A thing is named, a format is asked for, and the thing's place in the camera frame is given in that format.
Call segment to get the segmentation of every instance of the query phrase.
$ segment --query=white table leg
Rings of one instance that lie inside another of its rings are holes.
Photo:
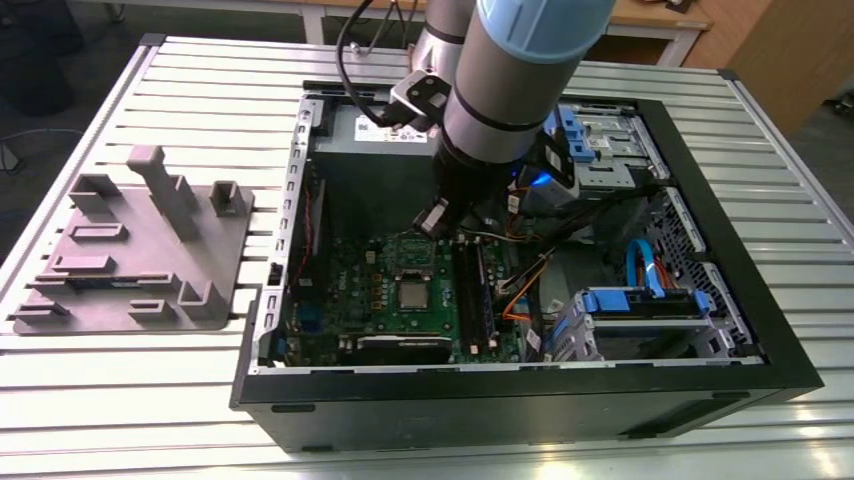
[[[699,30],[679,30],[676,37],[667,44],[661,58],[657,59],[659,67],[680,67],[684,62],[684,57],[688,56],[696,37],[699,37]]]
[[[109,21],[112,23],[124,22],[124,5],[118,5],[116,3],[104,3],[101,5],[104,5],[104,10],[106,11]]]
[[[322,17],[325,12],[317,5],[302,5],[301,7],[302,25],[305,27],[305,43],[324,45],[322,39]]]

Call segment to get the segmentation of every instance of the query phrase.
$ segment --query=green circuit board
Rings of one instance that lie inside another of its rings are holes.
[[[481,251],[493,283],[507,272],[504,252],[497,243]],[[479,355],[460,344],[450,244],[413,232],[366,241],[333,239],[325,301],[320,308],[297,309],[296,317],[306,326],[297,335],[298,365],[334,365],[340,339],[360,335],[449,338],[450,363],[519,361],[517,329],[499,333],[496,347]]]

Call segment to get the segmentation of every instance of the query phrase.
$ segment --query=open computer tower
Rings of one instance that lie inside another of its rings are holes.
[[[230,405],[285,451],[668,437],[820,387],[660,102],[564,97],[573,188],[525,167],[429,242],[436,139],[305,88]],[[378,108],[388,87],[360,94]]]

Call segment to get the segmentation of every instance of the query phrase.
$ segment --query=floor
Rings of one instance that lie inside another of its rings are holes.
[[[76,93],[72,108],[48,118],[29,118],[0,102],[0,138],[33,128],[85,130],[113,81],[146,32],[172,35],[233,38],[281,42],[302,42],[301,19],[294,15],[268,15],[249,12],[220,12],[181,8],[128,6],[126,21],[113,25],[106,21],[100,5],[72,3],[72,11],[86,49],[61,59],[68,80]],[[357,25],[353,33],[368,42],[377,21]],[[334,38],[340,30],[337,19],[324,19],[324,34]],[[394,30],[380,46],[400,45]],[[10,250],[29,217],[53,182],[76,143],[73,134],[40,134],[9,142],[14,154],[25,162],[19,174],[0,174],[0,262]],[[841,119],[821,108],[791,144],[807,162],[831,196],[848,217],[854,216],[854,121]]]

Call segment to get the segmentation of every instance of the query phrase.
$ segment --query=label sticker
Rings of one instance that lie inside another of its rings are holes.
[[[551,303],[548,304],[548,308],[545,309],[545,313],[555,314],[563,310],[563,302],[556,298],[551,299]]]
[[[519,197],[515,195],[507,197],[507,211],[509,213],[519,213]]]
[[[533,350],[539,352],[540,339],[539,335],[536,335],[536,332],[532,329],[528,329],[528,334],[524,336],[524,339],[527,340],[528,345],[531,345]]]
[[[390,142],[390,143],[426,143],[426,134],[418,132],[412,127],[402,127],[397,131],[390,128],[380,128],[365,117],[356,117],[356,142]]]

